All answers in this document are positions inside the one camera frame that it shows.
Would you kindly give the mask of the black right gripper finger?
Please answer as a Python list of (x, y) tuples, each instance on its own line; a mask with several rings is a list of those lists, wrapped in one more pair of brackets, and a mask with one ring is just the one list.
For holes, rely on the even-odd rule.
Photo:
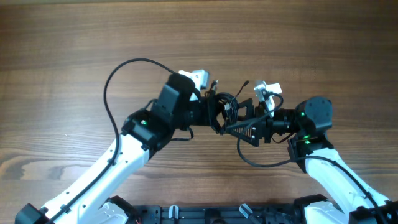
[(249, 120), (255, 117), (252, 98), (248, 98), (238, 104), (238, 120)]
[(228, 126), (225, 132), (240, 138), (240, 140), (254, 147), (259, 146), (260, 122), (257, 119), (250, 119)]

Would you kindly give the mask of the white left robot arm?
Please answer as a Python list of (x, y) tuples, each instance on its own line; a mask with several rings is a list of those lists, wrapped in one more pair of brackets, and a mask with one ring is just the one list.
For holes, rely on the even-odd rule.
[(169, 76), (151, 109), (130, 115), (108, 150), (69, 188), (41, 208), (25, 205), (16, 223), (126, 223), (131, 219), (111, 194), (170, 141), (177, 129), (204, 120), (208, 88), (205, 70), (179, 71)]

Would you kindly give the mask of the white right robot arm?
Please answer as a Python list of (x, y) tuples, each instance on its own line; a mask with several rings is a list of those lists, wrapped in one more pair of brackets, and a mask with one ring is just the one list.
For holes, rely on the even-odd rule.
[(329, 141), (333, 108), (330, 100), (316, 96), (294, 109), (280, 106), (227, 127), (240, 141), (258, 146), (274, 134), (286, 134), (289, 162), (315, 179), (332, 197), (321, 195), (296, 200), (302, 223), (397, 223), (397, 202), (375, 191), (350, 169)]

